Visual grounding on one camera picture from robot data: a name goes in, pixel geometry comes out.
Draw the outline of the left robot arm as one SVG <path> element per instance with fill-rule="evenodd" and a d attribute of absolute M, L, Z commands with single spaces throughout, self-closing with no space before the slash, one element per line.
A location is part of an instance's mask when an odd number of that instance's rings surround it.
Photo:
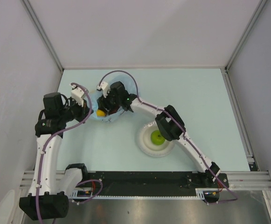
<path fill-rule="evenodd" d="M 85 100 L 87 93 L 81 89 L 71 92 L 67 98 L 59 92 L 44 95 L 44 109 L 35 125 L 37 156 L 34 176 L 26 197 L 20 198 L 19 207 L 34 221 L 64 218 L 68 214 L 69 196 L 78 185 L 89 181 L 83 163 L 70 164 L 58 182 L 56 180 L 58 154 L 63 133 L 68 122 L 84 123 L 92 114 L 91 103 Z"/>

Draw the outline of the green fake apple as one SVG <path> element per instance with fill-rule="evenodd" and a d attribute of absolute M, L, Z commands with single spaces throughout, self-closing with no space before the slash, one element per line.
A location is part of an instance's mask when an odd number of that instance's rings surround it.
<path fill-rule="evenodd" d="M 152 131 L 152 133 L 150 135 L 150 139 L 151 139 L 151 142 L 157 146 L 160 146 L 160 145 L 164 144 L 164 142 L 165 142 L 165 138 L 161 135 L 159 130 Z"/>

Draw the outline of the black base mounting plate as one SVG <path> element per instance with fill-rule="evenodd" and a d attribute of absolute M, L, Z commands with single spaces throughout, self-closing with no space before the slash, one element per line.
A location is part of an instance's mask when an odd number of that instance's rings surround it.
<path fill-rule="evenodd" d="M 218 189 L 217 180 L 197 171 L 185 172 L 89 172 L 83 180 L 100 180 L 103 184 L 99 196 L 173 197 L 195 196 L 196 189 Z"/>

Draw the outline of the light blue printed plastic bag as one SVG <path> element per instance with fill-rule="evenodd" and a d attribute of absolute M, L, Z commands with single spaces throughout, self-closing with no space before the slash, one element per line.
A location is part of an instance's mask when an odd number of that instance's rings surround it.
<path fill-rule="evenodd" d="M 138 87 L 132 77 L 118 75 L 102 81 L 89 93 L 93 113 L 90 119 L 104 123 L 117 120 L 125 112 L 133 112 L 132 102 L 138 98 Z"/>

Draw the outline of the yellow fake pear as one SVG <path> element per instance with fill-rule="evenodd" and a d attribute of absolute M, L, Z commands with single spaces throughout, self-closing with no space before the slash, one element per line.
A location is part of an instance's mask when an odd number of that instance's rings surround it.
<path fill-rule="evenodd" d="M 96 111 L 96 115 L 98 116 L 98 117 L 105 117 L 106 116 L 106 113 L 103 111 L 103 110 L 97 110 Z"/>

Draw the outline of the white paper plate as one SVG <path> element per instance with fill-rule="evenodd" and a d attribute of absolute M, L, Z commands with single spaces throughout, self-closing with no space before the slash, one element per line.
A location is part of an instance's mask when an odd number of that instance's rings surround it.
<path fill-rule="evenodd" d="M 136 144 L 142 152 L 151 157 L 167 156 L 175 146 L 174 142 L 162 136 L 155 121 L 146 123 L 137 131 Z"/>

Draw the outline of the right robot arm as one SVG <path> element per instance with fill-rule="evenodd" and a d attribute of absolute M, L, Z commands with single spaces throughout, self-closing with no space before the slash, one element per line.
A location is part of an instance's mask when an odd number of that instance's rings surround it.
<path fill-rule="evenodd" d="M 138 94 L 129 93 L 120 81 L 112 84 L 101 81 L 97 90 L 103 93 L 98 100 L 98 105 L 108 112 L 115 108 L 122 108 L 125 111 L 154 117 L 158 130 L 165 140 L 179 144 L 197 170 L 203 173 L 201 175 L 202 184 L 206 187 L 213 187 L 218 182 L 221 169 L 191 140 L 185 123 L 173 106 L 160 107 L 145 102 Z"/>

